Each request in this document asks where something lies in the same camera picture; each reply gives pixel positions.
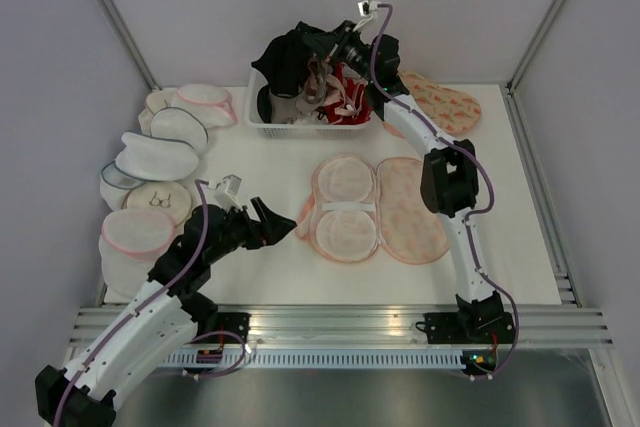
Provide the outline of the black bra from bag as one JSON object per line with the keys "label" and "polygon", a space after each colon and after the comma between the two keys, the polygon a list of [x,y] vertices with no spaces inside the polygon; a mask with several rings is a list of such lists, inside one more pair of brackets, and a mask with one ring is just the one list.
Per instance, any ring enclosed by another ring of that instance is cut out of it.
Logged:
{"label": "black bra from bag", "polygon": [[300,21],[294,29],[272,39],[251,67],[263,75],[274,95],[296,97],[309,76],[307,63],[312,56],[303,38],[321,33],[324,30]]}

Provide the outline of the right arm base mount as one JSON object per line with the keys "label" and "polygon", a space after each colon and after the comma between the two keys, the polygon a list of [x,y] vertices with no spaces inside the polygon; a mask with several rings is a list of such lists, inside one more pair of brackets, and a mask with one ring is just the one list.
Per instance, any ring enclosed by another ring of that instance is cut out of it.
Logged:
{"label": "right arm base mount", "polygon": [[464,321],[458,312],[430,312],[423,315],[423,322],[430,345],[507,345],[515,340],[510,313],[476,325]]}

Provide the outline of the floral mesh laundry bag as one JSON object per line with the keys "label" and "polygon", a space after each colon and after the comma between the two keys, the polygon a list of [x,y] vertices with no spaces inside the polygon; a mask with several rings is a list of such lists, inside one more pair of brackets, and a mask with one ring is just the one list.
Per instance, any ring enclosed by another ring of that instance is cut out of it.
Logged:
{"label": "floral mesh laundry bag", "polygon": [[319,164],[295,235],[323,257],[360,263],[384,249],[397,261],[424,265],[449,251],[440,220],[420,195],[422,163],[392,157],[372,166],[357,155]]}

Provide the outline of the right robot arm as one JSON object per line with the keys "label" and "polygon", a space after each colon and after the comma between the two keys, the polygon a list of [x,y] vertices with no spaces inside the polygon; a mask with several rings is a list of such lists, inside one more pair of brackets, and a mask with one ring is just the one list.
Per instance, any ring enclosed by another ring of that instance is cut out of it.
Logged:
{"label": "right robot arm", "polygon": [[433,124],[398,73],[399,42],[379,33],[373,44],[361,40],[355,23],[302,36],[318,58],[343,63],[367,82],[366,95],[375,114],[396,128],[423,157],[420,194],[447,235],[456,275],[454,313],[424,316],[431,343],[513,345],[519,318],[513,296],[486,272],[476,218],[479,184],[489,180],[469,140],[455,140]]}

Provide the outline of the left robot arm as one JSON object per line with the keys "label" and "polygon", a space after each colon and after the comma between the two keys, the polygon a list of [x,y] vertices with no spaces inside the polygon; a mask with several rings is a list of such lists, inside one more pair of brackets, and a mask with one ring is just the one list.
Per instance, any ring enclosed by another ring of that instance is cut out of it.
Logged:
{"label": "left robot arm", "polygon": [[196,207],[182,234],[149,271],[116,319],[63,368],[44,367],[35,378],[39,416],[51,426],[110,426],[128,397],[170,354],[218,331],[218,307],[200,288],[211,267],[239,248],[273,246],[294,220],[258,197],[245,207]]}

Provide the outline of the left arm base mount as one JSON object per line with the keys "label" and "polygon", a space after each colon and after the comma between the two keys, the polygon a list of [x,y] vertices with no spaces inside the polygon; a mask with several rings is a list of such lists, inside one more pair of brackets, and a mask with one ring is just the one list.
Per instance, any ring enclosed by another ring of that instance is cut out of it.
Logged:
{"label": "left arm base mount", "polygon": [[239,345],[246,342],[250,331],[251,314],[248,312],[219,312],[215,321],[198,332],[195,344]]}

